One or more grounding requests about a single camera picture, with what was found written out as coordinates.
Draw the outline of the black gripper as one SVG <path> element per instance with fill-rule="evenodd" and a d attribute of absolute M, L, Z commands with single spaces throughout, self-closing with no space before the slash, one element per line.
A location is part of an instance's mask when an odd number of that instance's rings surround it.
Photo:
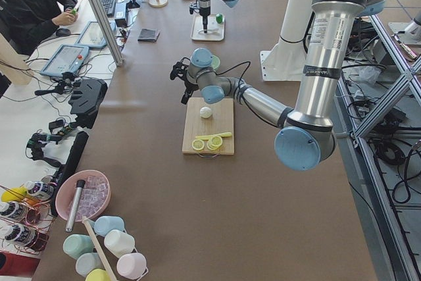
<path fill-rule="evenodd" d="M 199 89 L 199 86 L 191 82 L 187 76 L 184 78 L 184 84 L 186 87 L 186 90 L 184 91 L 184 94 L 182 95 L 181 103 L 187 104 L 189 101 L 189 98 L 191 97 L 191 94 Z"/>
<path fill-rule="evenodd" d="M 208 28 L 205 28 L 205 27 L 207 27 L 208 26 L 208 15 L 207 14 L 205 14 L 205 15 L 202 15 L 202 23 L 203 23 L 203 26 L 204 26 L 204 28 L 203 28 L 203 32 L 205 33 L 205 34 L 207 34 L 208 33 Z"/>

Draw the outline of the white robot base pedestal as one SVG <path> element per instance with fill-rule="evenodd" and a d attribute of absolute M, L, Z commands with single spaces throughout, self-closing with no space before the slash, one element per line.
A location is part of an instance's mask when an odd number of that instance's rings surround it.
<path fill-rule="evenodd" d="M 312 0 L 288 0 L 278 43 L 260 52 L 262 79 L 299 81 L 305 64 L 303 39 L 310 24 Z"/>

